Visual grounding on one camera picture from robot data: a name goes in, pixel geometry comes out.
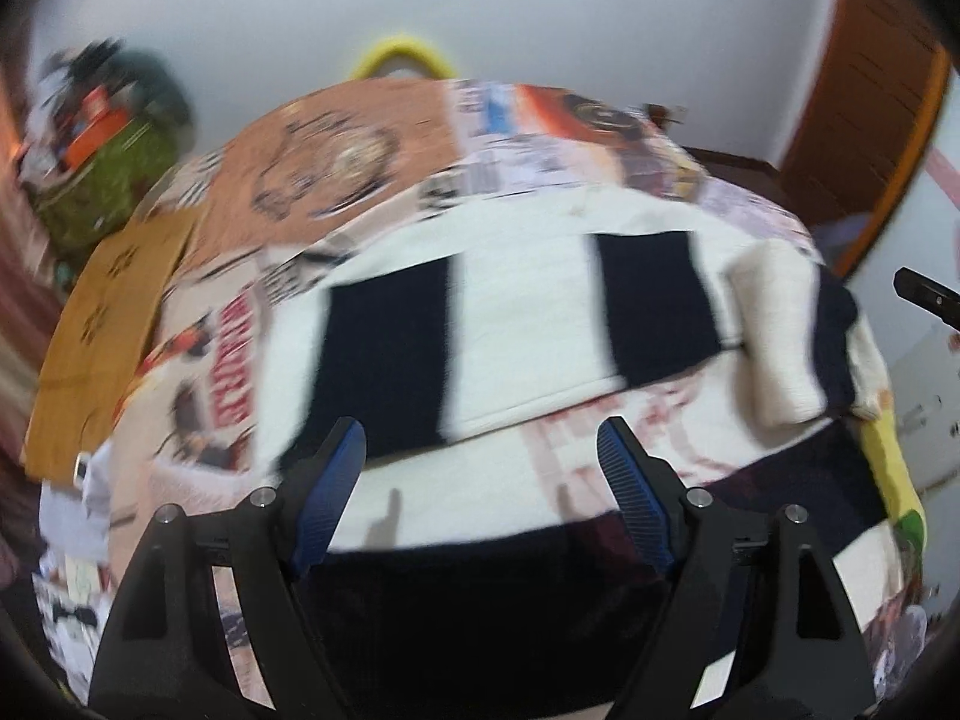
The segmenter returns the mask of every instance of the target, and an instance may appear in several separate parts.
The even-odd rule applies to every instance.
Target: pink stripe
[[[937,182],[944,194],[950,198],[957,209],[960,209],[960,172],[954,167],[939,148],[930,149],[926,158],[925,170],[930,178]]]

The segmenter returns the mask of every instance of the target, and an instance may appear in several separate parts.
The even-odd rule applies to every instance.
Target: blue gripper pad
[[[610,420],[597,430],[597,459],[637,554],[664,576],[676,562],[666,512]]]
[[[326,557],[333,532],[347,507],[367,457],[367,437],[354,420],[316,480],[296,519],[296,542],[290,565],[298,576]]]

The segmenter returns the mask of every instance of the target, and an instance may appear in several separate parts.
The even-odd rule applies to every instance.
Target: orange object
[[[110,98],[103,84],[83,98],[83,104],[80,107],[83,108],[83,115],[86,117],[88,127],[107,116],[110,112]]]
[[[100,146],[107,143],[110,138],[126,127],[129,121],[130,117],[127,116],[126,111],[117,109],[110,111],[109,114],[90,124],[66,148],[64,162],[66,162],[67,167],[70,167],[70,170],[77,170],[77,167],[83,165],[93,155],[94,151],[97,151]]]

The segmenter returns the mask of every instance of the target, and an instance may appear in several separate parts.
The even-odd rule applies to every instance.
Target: door frame
[[[840,50],[839,29],[837,25],[842,23],[843,18],[847,15],[848,6],[850,6],[850,0],[837,0],[836,6],[833,9],[833,24],[830,28],[829,39],[827,39],[827,48],[824,50],[824,56],[820,62],[820,71],[819,74],[817,74],[813,91],[806,101],[805,108],[803,108],[803,116],[800,117],[800,123],[794,131],[790,148],[779,170],[781,175],[789,172],[797,159],[800,138],[802,138],[805,129],[807,129],[810,124],[814,107],[824,95],[824,87],[827,85],[824,80],[824,67],[829,64],[829,61],[838,50]],[[853,270],[863,261],[867,252],[877,241],[877,238],[880,237],[880,233],[886,226],[887,221],[890,220],[896,207],[898,207],[904,199],[914,175],[916,175],[920,166],[923,165],[926,146],[930,141],[930,136],[933,134],[934,127],[936,127],[940,106],[943,102],[944,95],[947,93],[947,86],[949,86],[950,69],[952,69],[950,55],[942,46],[938,45],[933,56],[933,62],[930,65],[928,82],[926,83],[925,90],[923,90],[923,99],[920,101],[920,107],[917,109],[914,124],[910,130],[904,152],[901,153],[894,172],[887,182],[886,189],[884,189],[883,194],[877,201],[877,205],[875,205],[874,210],[872,210],[866,226],[861,230],[856,240],[844,250],[839,260],[837,260],[833,266],[834,274],[842,278],[847,278],[853,273]]]

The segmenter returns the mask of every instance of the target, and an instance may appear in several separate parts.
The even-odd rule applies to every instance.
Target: yellow handle
[[[435,50],[426,43],[406,35],[381,40],[360,60],[360,64],[350,74],[352,80],[369,79],[383,65],[395,56],[405,56],[414,60],[430,74],[431,79],[453,79],[453,69]]]

